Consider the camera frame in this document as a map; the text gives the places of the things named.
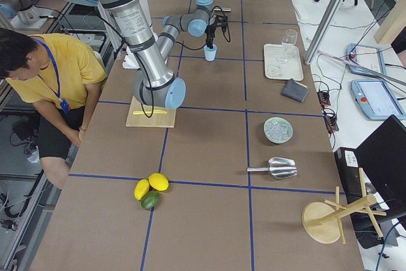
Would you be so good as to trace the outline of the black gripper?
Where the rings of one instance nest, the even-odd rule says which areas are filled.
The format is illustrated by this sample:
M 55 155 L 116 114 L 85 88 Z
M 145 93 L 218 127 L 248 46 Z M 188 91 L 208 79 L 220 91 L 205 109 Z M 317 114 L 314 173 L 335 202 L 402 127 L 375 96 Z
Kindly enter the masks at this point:
M 206 46 L 208 49 L 214 49 L 214 38 L 215 38 L 215 31 L 217 28 L 220 28 L 223 37 L 225 38 L 226 41 L 229 41 L 229 26 L 228 26 L 228 17 L 223 15 L 215 15 L 214 16 L 214 21 L 211 22 L 207 27 L 206 27 Z

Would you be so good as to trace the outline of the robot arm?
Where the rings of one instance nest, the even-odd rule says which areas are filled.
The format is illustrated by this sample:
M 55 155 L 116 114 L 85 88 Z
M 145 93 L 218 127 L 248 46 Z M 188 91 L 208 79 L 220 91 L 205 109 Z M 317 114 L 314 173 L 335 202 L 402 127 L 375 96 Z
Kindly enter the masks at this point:
M 1 13 L 8 20 L 18 17 L 25 25 L 39 20 L 39 11 L 31 0 L 1 0 Z
M 165 63 L 180 32 L 193 37 L 207 36 L 204 46 L 207 60 L 213 60 L 216 54 L 213 43 L 216 29 L 221 28 L 224 35 L 229 34 L 228 18 L 215 13 L 213 0 L 195 0 L 197 7 L 192 13 L 165 17 L 158 36 L 153 35 L 145 16 L 148 6 L 142 6 L 141 0 L 66 1 L 85 6 L 100 4 L 112 14 L 140 66 L 133 81 L 133 96 L 142 105 L 177 109 L 183 103 L 186 84 Z

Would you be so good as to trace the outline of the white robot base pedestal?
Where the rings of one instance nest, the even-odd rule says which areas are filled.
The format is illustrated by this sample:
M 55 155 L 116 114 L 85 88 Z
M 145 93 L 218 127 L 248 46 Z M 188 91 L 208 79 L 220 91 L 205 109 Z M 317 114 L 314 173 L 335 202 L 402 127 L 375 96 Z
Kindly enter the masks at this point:
M 126 49 L 122 50 L 122 51 L 125 52 L 125 56 L 124 56 L 123 63 L 122 63 L 122 68 L 138 70 L 140 68 L 140 66 L 137 62 L 136 57 L 131 52 L 130 48 L 127 46 Z

